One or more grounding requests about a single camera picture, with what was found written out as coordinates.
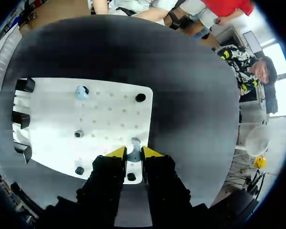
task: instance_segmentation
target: desk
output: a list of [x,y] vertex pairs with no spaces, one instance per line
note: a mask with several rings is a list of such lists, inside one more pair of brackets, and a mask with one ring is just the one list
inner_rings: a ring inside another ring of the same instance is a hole
[[[17,79],[83,78],[150,87],[148,146],[169,154],[193,206],[212,204],[229,171],[238,130],[232,69],[199,41],[133,17],[62,20],[27,34],[9,63],[0,92],[0,173],[41,207],[56,196],[75,200],[85,180],[31,160],[13,148],[10,113]],[[116,226],[150,226],[144,187],[123,187]]]

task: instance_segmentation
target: person's arm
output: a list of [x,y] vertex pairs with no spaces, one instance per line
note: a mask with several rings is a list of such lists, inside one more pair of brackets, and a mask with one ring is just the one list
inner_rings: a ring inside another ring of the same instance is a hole
[[234,18],[238,18],[240,16],[242,16],[245,12],[243,12],[240,8],[237,8],[233,13],[231,13],[230,15],[226,16],[226,17],[219,17],[216,20],[216,24],[217,25],[225,25],[227,24],[230,20],[234,19]]
[[222,46],[222,47],[215,49],[215,53],[218,56],[220,56],[221,59],[226,61],[229,65],[230,65],[229,61],[237,60],[238,56],[236,55],[236,53],[239,53],[239,52],[236,52],[236,51],[238,51],[238,47],[233,44]]
[[159,21],[165,18],[167,14],[168,14],[167,10],[158,7],[152,7],[147,11],[134,15],[134,17],[142,18],[149,21]]
[[107,14],[108,3],[107,0],[92,0],[94,11],[96,14]]

